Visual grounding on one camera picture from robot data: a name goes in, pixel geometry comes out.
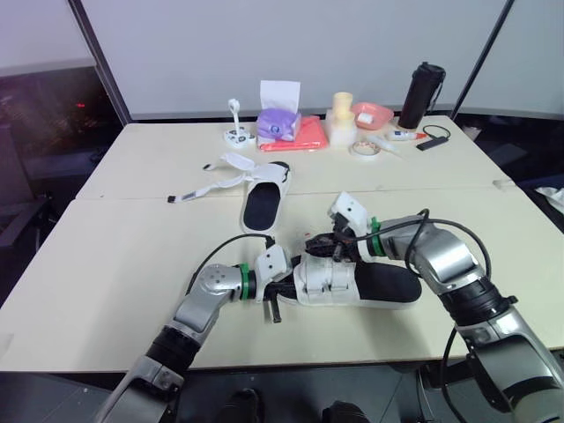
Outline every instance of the pink bowl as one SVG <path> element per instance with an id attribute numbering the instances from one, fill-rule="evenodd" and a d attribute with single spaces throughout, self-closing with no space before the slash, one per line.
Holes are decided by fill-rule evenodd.
<path id="1" fill-rule="evenodd" d="M 374 103 L 356 103 L 351 107 L 351 111 L 355 114 L 354 121 L 356 126 L 364 130 L 379 130 L 394 117 L 394 112 L 384 106 L 378 106 Z M 361 113 L 368 113 L 372 116 L 371 123 L 359 122 L 358 118 Z"/>

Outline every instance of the whiteboard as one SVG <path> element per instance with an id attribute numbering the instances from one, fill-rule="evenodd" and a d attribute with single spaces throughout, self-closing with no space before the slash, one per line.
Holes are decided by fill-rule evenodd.
<path id="1" fill-rule="evenodd" d="M 564 1 L 513 4 L 461 109 L 564 119 Z"/>
<path id="2" fill-rule="evenodd" d="M 0 77 L 94 66 L 65 0 L 2 0 Z"/>
<path id="3" fill-rule="evenodd" d="M 301 81 L 301 108 L 331 95 L 401 107 L 424 60 L 452 105 L 502 0 L 83 0 L 133 119 L 260 109 L 259 81 Z"/>

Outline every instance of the silver arm segment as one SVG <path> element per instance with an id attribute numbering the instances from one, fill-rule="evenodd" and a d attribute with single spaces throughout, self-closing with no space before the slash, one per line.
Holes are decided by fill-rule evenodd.
<path id="1" fill-rule="evenodd" d="M 381 229 L 420 216 L 382 222 Z M 405 260 L 419 225 L 380 235 L 385 255 Z M 493 384 L 518 423 L 564 420 L 564 374 L 516 310 L 503 298 L 467 246 L 450 231 L 426 223 L 410 263 L 439 296 L 468 346 L 468 360 L 486 395 Z"/>
<path id="2" fill-rule="evenodd" d="M 140 357 L 98 411 L 98 423 L 158 423 L 184 384 L 183 374 L 218 319 L 219 309 L 237 301 L 241 270 L 205 267 L 173 319 Z"/>

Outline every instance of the black thermos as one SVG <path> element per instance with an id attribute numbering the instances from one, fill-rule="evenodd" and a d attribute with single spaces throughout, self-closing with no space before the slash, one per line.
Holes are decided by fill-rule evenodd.
<path id="1" fill-rule="evenodd" d="M 415 130 L 426 113 L 433 94 L 447 72 L 434 64 L 423 62 L 413 72 L 412 84 L 405 97 L 402 114 L 397 125 L 405 130 Z"/>

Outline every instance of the white table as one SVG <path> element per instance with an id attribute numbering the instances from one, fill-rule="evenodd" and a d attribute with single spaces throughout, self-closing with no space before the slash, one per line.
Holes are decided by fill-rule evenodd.
<path id="1" fill-rule="evenodd" d="M 432 216 L 473 229 L 491 253 L 493 282 L 503 294 L 519 298 L 520 311 L 547 346 L 564 345 L 564 238 L 518 188 L 355 196 L 378 219 L 429 207 Z M 298 254 L 306 234 L 330 230 L 326 211 L 334 198 L 287 197 L 278 241 Z M 240 232 L 241 202 L 240 197 L 185 204 L 161 198 L 72 202 L 0 309 L 0 370 L 127 369 L 172 315 L 197 264 Z M 239 240 L 213 261 L 252 265 L 262 248 L 260 241 Z M 263 306 L 251 301 L 226 305 L 194 367 L 438 358 L 453 324 L 426 287 L 419 302 L 403 311 L 281 303 L 280 312 L 283 322 L 273 324 Z M 464 352 L 457 340 L 453 355 Z"/>
<path id="2" fill-rule="evenodd" d="M 315 152 L 259 152 L 254 146 L 237 149 L 257 163 L 282 160 L 290 164 L 290 194 L 491 187 L 511 180 L 446 116 L 429 116 L 419 126 L 438 124 L 452 137 L 426 152 L 413 148 L 420 141 L 395 144 L 402 158 L 381 153 L 374 161 L 351 156 L 346 149 Z M 254 123 L 244 123 L 254 128 Z M 233 177 L 233 169 L 205 172 L 230 150 L 223 140 L 229 123 L 130 124 L 77 195 L 79 199 L 166 198 Z M 394 128 L 389 124 L 376 133 Z M 209 196 L 241 196 L 243 187 L 213 191 Z"/>

